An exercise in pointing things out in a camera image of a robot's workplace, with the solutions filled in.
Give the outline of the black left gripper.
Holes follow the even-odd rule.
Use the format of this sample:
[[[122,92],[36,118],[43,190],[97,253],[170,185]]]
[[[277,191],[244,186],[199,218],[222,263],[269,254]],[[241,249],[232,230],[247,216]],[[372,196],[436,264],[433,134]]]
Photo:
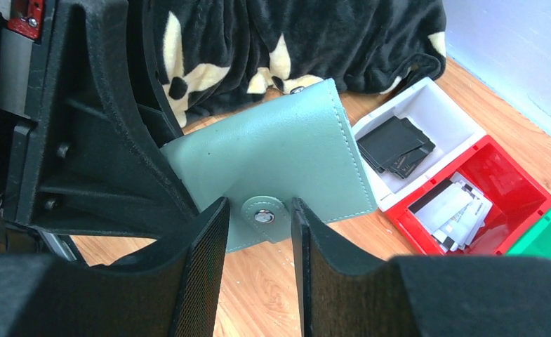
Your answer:
[[[159,83],[153,6],[46,2],[27,121],[0,109],[0,253],[43,250],[4,211],[37,230],[117,237],[160,237],[198,214],[160,151],[182,130]],[[0,63],[11,9],[0,1]]]

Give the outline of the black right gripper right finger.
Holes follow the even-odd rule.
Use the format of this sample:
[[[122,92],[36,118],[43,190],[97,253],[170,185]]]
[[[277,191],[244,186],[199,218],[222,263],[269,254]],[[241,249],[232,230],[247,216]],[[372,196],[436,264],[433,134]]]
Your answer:
[[[292,202],[303,336],[551,336],[551,260],[375,257]]]

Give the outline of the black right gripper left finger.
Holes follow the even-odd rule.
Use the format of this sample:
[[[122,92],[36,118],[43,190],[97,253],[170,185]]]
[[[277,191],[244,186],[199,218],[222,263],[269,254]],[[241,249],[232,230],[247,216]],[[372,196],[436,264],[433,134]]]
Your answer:
[[[229,220],[221,197],[111,265],[0,254],[0,336],[211,336]]]

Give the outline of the teal leather card holder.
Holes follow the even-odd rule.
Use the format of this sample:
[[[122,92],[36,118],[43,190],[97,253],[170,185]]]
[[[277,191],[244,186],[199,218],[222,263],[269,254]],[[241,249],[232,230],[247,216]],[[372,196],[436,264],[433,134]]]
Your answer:
[[[288,239],[295,198],[325,223],[378,206],[331,79],[188,133],[161,152],[198,209],[229,199],[227,252]]]

